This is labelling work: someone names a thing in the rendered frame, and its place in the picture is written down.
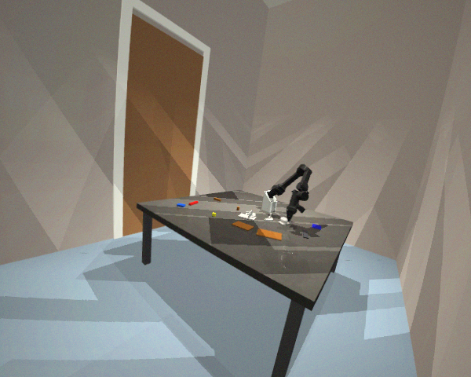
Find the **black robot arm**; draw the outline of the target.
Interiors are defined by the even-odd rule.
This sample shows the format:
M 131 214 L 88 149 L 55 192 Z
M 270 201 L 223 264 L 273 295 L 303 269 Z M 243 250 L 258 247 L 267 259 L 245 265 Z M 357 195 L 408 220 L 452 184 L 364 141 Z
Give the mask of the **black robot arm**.
M 307 167 L 305 164 L 301 164 L 296 172 L 288 178 L 284 183 L 278 184 L 278 185 L 273 185 L 272 190 L 267 192 L 269 198 L 273 198 L 275 195 L 282 195 L 286 191 L 286 187 L 288 187 L 290 184 L 292 184 L 297 178 L 302 176 L 301 181 L 297 183 L 296 189 L 298 190 L 293 190 L 292 197 L 291 199 L 296 199 L 296 200 L 302 200 L 306 201 L 309 199 L 309 192 L 308 192 L 308 182 L 310 175 L 312 173 L 312 170 Z M 305 211 L 304 207 L 301 207 L 298 203 L 295 205 L 295 208 L 299 210 L 301 213 Z

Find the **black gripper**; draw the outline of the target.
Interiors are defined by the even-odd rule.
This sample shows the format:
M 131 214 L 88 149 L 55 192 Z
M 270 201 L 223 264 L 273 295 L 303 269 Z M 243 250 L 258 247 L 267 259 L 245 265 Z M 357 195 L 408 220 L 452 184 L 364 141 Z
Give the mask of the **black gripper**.
M 295 205 L 299 202 L 299 200 L 291 199 L 290 205 L 287 207 L 287 221 L 290 221 L 292 216 L 297 212 L 297 208 Z

